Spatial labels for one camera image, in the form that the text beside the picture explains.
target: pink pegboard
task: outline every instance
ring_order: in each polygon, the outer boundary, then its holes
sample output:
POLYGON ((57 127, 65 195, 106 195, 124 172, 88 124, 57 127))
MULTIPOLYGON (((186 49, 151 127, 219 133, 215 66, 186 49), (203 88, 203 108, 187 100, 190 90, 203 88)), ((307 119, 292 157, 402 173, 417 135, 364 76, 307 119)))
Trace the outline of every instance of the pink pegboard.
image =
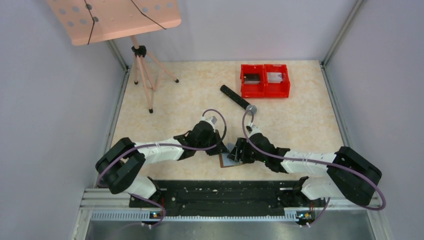
MULTIPOLYGON (((156 23, 143 16, 131 0, 86 0, 91 14, 98 21, 94 25, 90 43, 161 30, 156 23)), ((133 0, 148 17, 165 28, 181 23, 177 0, 133 0)), ((73 45, 89 41, 93 20, 84 0, 47 0, 62 23, 73 45)))

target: beige tiled floor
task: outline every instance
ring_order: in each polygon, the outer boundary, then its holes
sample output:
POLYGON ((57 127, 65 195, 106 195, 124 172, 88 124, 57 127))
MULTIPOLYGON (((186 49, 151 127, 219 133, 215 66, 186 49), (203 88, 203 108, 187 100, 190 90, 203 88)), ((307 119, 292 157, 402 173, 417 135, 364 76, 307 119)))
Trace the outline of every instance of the beige tiled floor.
MULTIPOLYGON (((241 64, 286 64, 291 82, 289 98, 250 98, 258 107, 255 125, 276 147, 300 152, 335 152, 342 145, 333 108, 318 61, 215 61, 164 63, 180 83, 163 75, 154 93, 150 114, 145 93, 131 73, 119 114, 113 143, 129 137, 133 142, 169 139, 191 130, 205 109, 219 110, 228 124, 224 142, 243 136, 244 111, 220 92, 226 84, 240 92, 241 64)), ((149 63, 153 79, 159 68, 149 63)), ((217 127, 222 133, 223 124, 217 127)), ((220 168, 218 156, 197 152, 182 161, 163 161, 143 166, 140 174, 168 180, 295 180, 300 174, 274 173, 263 163, 220 168)))

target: white wall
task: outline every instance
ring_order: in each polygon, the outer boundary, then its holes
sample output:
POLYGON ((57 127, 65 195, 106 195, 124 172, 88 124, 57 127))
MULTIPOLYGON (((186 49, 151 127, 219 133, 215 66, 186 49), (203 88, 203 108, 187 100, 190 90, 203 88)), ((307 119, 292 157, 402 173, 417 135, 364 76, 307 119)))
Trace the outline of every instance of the white wall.
POLYGON ((0 239, 69 239, 123 72, 76 47, 45 1, 0 4, 0 239))
POLYGON ((328 71, 353 147, 382 171, 395 239, 422 239, 424 1, 373 0, 328 71))
MULTIPOLYGON (((179 0, 179 26, 137 39, 161 61, 321 60, 355 2, 179 0)), ((116 42, 130 65, 131 40, 116 42)))

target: black line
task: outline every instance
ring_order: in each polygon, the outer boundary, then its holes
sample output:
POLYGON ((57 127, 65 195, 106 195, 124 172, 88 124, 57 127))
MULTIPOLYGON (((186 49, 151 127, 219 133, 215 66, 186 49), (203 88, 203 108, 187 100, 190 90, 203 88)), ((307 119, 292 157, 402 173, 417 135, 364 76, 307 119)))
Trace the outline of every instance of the black line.
POLYGON ((132 4, 134 4, 134 6, 138 9, 138 11, 143 15, 143 16, 145 16, 146 18, 148 18, 150 21, 152 21, 152 22, 154 22, 155 24, 157 24, 159 27, 161 27, 161 28, 163 28, 163 29, 165 29, 166 30, 166 28, 164 28, 162 25, 160 25, 159 23, 157 23, 155 20, 153 20, 153 19, 151 19, 150 17, 148 17, 146 14, 144 14, 141 10, 140 10, 140 8, 136 5, 136 3, 133 1, 133 0, 131 0, 131 2, 132 2, 132 4))
POLYGON ((93 25, 92 25, 91 31, 90 31, 90 36, 88 37, 88 42, 87 42, 87 45, 89 45, 90 44, 90 40, 92 39, 94 24, 96 23, 96 21, 94 21, 94 17, 92 15, 92 11, 90 11, 90 8, 89 8, 89 5, 87 4, 87 1, 84 0, 84 3, 85 3, 85 7, 88 9, 88 12, 90 13, 91 20, 93 21, 93 25))

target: red plastic bin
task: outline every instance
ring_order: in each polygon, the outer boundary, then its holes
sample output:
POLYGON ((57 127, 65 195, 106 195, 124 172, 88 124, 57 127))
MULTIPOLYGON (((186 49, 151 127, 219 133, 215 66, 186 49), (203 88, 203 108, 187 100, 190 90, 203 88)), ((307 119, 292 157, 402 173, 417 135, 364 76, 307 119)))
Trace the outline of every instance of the red plastic bin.
POLYGON ((288 98, 290 92, 289 73, 287 66, 284 64, 264 64, 263 75, 265 78, 265 91, 266 98, 288 98), (268 73, 281 73, 282 82, 272 83, 268 80, 268 73))
POLYGON ((241 65, 241 96, 243 98, 263 98, 265 94, 264 65, 242 64, 241 65), (259 83, 245 83, 245 74, 258 74, 259 83))

